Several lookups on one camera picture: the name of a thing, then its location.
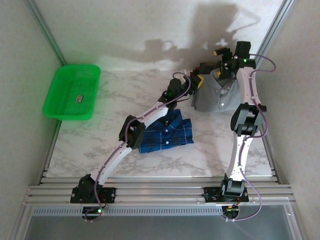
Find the metal frame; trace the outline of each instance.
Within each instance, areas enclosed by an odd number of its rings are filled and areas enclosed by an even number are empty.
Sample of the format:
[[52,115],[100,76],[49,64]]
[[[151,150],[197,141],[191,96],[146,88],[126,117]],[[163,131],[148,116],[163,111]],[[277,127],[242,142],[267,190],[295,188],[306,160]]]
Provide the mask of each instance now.
[[[45,39],[53,50],[61,65],[67,62],[63,57],[54,37],[41,15],[34,0],[23,0],[30,13],[39,25]],[[272,41],[284,22],[294,0],[284,0],[278,11],[267,35],[265,36],[258,54],[264,55],[270,48]],[[261,64],[261,59],[256,58],[257,65]],[[26,237],[32,216],[45,214],[46,216],[59,215],[82,215],[82,209],[86,206],[98,206],[97,204],[71,204],[70,197],[72,188],[78,184],[78,178],[47,178],[46,170],[49,167],[51,156],[59,134],[61,121],[57,121],[52,137],[52,142],[48,150],[43,174],[37,186],[30,186],[27,189],[22,207],[12,231],[10,240],[23,240]],[[307,239],[304,226],[299,213],[296,214],[297,207],[292,189],[289,184],[279,184],[277,171],[275,169],[272,156],[272,149],[268,138],[263,138],[264,147],[272,170],[272,176],[248,177],[253,185],[260,192],[264,205],[284,205],[288,222],[294,239]],[[155,214],[154,209],[194,209],[203,214],[208,209],[219,209],[220,206],[228,205],[225,202],[205,203],[202,197],[204,187],[218,187],[222,177],[147,177],[147,178],[109,178],[104,187],[117,188],[115,203],[112,204],[114,214],[129,215],[137,209],[147,209],[150,214]],[[253,189],[246,186],[249,193],[249,203],[241,205],[258,205],[259,199]]]

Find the white wall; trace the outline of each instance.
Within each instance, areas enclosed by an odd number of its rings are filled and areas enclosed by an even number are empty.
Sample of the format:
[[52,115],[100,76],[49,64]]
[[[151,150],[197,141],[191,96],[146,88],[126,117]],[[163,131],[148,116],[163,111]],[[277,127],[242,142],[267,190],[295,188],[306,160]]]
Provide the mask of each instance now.
[[27,186],[37,183],[55,121],[42,114],[59,67],[22,0],[0,7],[0,239],[9,238]]
[[[291,184],[310,240],[320,239],[320,1],[296,1],[257,74],[276,168]],[[263,68],[270,68],[264,62]]]
[[181,70],[214,49],[255,53],[283,0],[36,0],[68,63],[103,70]]

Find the green plastic basket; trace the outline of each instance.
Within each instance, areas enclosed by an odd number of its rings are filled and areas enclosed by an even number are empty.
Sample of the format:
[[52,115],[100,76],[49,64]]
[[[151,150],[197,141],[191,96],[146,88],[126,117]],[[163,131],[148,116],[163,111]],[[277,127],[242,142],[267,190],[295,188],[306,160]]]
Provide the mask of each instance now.
[[101,70],[89,64],[60,67],[46,96],[43,113],[59,120],[88,120],[94,113]]

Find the cable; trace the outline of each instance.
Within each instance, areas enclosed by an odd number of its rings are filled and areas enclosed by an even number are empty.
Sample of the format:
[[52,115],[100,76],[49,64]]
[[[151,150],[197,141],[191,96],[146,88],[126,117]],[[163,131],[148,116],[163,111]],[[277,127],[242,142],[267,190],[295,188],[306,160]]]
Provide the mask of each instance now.
[[[259,55],[259,54],[250,54],[252,56],[256,56],[256,57],[260,57],[260,58],[263,58],[263,59],[266,59],[268,60],[270,63],[272,63],[273,65],[273,69],[272,70],[267,70],[267,69],[255,69],[253,70],[250,75],[249,75],[249,85],[250,85],[250,91],[251,91],[251,97],[254,97],[254,89],[253,89],[253,84],[252,84],[252,76],[254,73],[256,72],[274,72],[276,69],[277,69],[277,66],[275,64],[274,61],[272,61],[270,58],[266,57],[266,56],[262,56],[262,55]],[[244,150],[244,147],[246,145],[246,141],[248,139],[258,139],[258,138],[263,138],[264,136],[267,135],[268,131],[269,131],[269,124],[268,124],[268,121],[267,121],[267,118],[266,116],[264,115],[264,113],[262,112],[261,108],[259,107],[259,105],[257,104],[256,100],[253,98],[252,99],[254,105],[256,106],[256,108],[258,109],[259,113],[261,114],[262,118],[263,118],[263,121],[265,123],[265,131],[263,134],[259,135],[259,136],[248,136],[246,138],[243,139],[243,142],[242,142],[242,145],[240,147],[240,150],[239,150],[239,166],[241,165],[241,157],[242,157],[242,152]],[[261,198],[261,195],[260,193],[258,192],[258,190],[253,186],[253,184],[247,179],[247,177],[245,176],[245,173],[244,171],[242,170],[242,168],[240,168],[240,172],[244,178],[244,180],[250,185],[250,187],[252,187],[252,189],[256,192],[256,194],[258,195],[258,198],[259,198],[259,208],[258,210],[253,213],[252,215],[250,216],[246,216],[246,217],[243,217],[243,218],[234,218],[232,219],[233,222],[237,222],[237,221],[243,221],[243,220],[247,220],[247,219],[250,219],[250,218],[253,218],[254,216],[256,216],[261,208],[262,208],[262,198]]]
[[[135,121],[135,120],[139,120],[139,119],[145,118],[146,116],[148,116],[149,114],[151,114],[152,112],[154,112],[155,110],[157,110],[158,108],[161,108],[161,107],[166,106],[166,105],[168,105],[168,104],[170,104],[170,103],[173,103],[173,102],[176,101],[176,100],[179,100],[180,98],[182,98],[182,97],[189,91],[189,89],[190,89],[190,87],[191,87],[191,79],[190,79],[190,77],[189,77],[187,74],[185,74],[185,73],[183,73],[183,72],[179,72],[179,71],[173,73],[173,74],[172,74],[172,77],[175,78],[175,75],[176,75],[176,74],[181,74],[181,75],[185,76],[185,77],[187,78],[187,80],[189,81],[189,85],[188,85],[187,89],[185,90],[185,92],[182,93],[180,96],[178,96],[178,97],[176,97],[176,98],[174,98],[174,99],[172,99],[172,100],[170,100],[170,101],[168,101],[168,102],[166,102],[166,103],[163,103],[163,104],[160,104],[159,106],[154,107],[153,109],[151,109],[150,111],[148,111],[144,116],[135,117],[135,118],[131,119],[131,120],[127,123],[127,125],[126,125],[126,127],[125,127],[125,132],[124,132],[124,139],[125,139],[125,141],[124,141],[122,144],[120,144],[120,145],[112,152],[112,154],[108,157],[108,159],[104,162],[104,164],[102,165],[101,169],[99,170],[98,175],[96,176],[96,179],[95,179],[95,182],[94,182],[94,187],[93,187],[94,196],[95,196],[95,199],[96,199],[97,203],[99,204],[99,209],[102,209],[102,204],[101,204],[101,202],[100,202],[100,199],[99,199],[99,197],[98,197],[98,192],[97,192],[97,186],[98,186],[98,182],[99,182],[100,175],[101,175],[102,171],[105,169],[105,167],[106,167],[107,163],[109,162],[109,160],[115,155],[115,153],[116,153],[117,151],[119,151],[119,150],[128,142],[128,130],[129,130],[130,124],[131,124],[133,121]],[[85,214],[85,216],[84,216],[84,220],[85,220],[85,221],[87,221],[87,215],[88,215],[88,213],[91,212],[91,211],[94,210],[94,209],[97,209],[97,208],[96,208],[96,207],[93,207],[93,208],[89,209],[89,211],[86,212],[86,214]],[[103,212],[101,211],[100,214],[99,214],[94,220],[96,220],[98,217],[100,217],[100,216],[102,215],[102,213],[103,213]]]

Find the robotic arm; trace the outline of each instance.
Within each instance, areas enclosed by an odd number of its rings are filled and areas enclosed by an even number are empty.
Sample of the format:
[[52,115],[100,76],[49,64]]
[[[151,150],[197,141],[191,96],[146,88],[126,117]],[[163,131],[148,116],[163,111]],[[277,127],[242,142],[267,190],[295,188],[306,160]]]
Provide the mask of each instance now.
[[[256,104],[265,113],[266,106],[262,106],[258,98],[254,59],[250,59],[250,42],[237,42],[235,54],[229,48],[215,51],[222,55],[219,78],[237,79],[241,90],[241,104],[231,118],[230,127],[234,131],[233,150],[230,165],[221,181],[220,193],[224,202],[231,202],[245,192],[245,170],[249,147],[252,137],[258,132],[263,118]],[[94,169],[90,174],[82,177],[77,187],[72,190],[71,203],[97,203],[97,196],[110,173],[119,162],[133,149],[138,148],[144,139],[145,129],[155,120],[165,116],[168,111],[177,106],[177,100],[182,96],[192,95],[203,82],[201,76],[185,77],[184,84],[174,77],[158,102],[149,110],[138,116],[128,116],[119,133],[119,145],[105,163]]]

